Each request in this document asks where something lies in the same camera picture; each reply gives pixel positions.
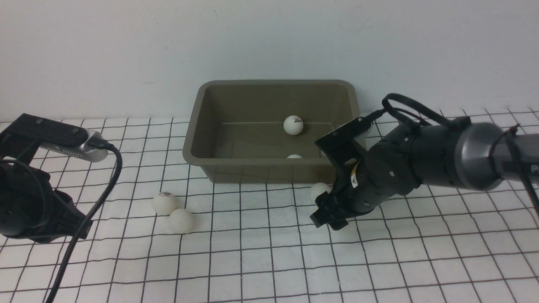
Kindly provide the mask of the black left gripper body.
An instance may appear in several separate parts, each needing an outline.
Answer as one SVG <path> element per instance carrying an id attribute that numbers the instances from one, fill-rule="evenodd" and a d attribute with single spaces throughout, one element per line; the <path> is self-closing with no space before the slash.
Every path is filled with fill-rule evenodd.
<path id="1" fill-rule="evenodd" d="M 32 172 L 41 187 L 32 189 L 29 214 L 36 214 L 40 225 L 25 228 L 17 238 L 47 244 L 60 237 L 75 236 L 86 215 L 75 207 L 69 194 L 52 188 L 48 173 L 35 168 Z"/>

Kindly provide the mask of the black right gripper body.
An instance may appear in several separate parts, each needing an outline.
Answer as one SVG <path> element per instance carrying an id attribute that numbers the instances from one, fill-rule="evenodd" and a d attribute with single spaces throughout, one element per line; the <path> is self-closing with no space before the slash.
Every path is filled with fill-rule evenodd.
<path id="1" fill-rule="evenodd" d="M 365 215 L 392 196 L 409 194 L 420 184 L 406 165 L 357 162 L 337 171 L 326 209 L 333 217 Z"/>

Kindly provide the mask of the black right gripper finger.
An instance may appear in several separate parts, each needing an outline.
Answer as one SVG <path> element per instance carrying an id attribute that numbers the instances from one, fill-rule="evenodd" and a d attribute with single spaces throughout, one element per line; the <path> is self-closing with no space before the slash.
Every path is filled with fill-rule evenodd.
<path id="1" fill-rule="evenodd" d="M 316 198 L 317 209 L 310 215 L 310 219 L 316 228 L 328 225 L 331 229 L 332 222 L 337 219 L 348 218 L 349 212 L 337 201 L 330 192 L 324 192 Z"/>

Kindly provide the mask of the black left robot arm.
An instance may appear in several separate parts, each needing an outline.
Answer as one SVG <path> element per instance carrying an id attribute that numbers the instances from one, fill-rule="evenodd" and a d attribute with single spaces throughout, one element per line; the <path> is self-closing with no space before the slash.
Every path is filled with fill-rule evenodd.
<path id="1" fill-rule="evenodd" d="M 52 188 L 50 175 L 15 159 L 0 169 L 0 232 L 11 239 L 50 243 L 75 236 L 86 215 L 69 194 Z"/>

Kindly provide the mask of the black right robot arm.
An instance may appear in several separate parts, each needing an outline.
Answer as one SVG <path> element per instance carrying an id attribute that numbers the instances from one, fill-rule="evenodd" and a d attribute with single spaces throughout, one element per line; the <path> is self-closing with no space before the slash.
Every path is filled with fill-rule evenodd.
<path id="1" fill-rule="evenodd" d="M 520 181 L 527 190 L 538 184 L 538 135 L 519 136 L 517 126 L 503 130 L 469 117 L 448 126 L 401 123 L 364 149 L 357 139 L 373 124 L 360 117 L 316 141 L 336 169 L 331 192 L 315 198 L 316 227 L 340 230 L 349 218 L 421 185 L 489 191 L 502 181 Z"/>

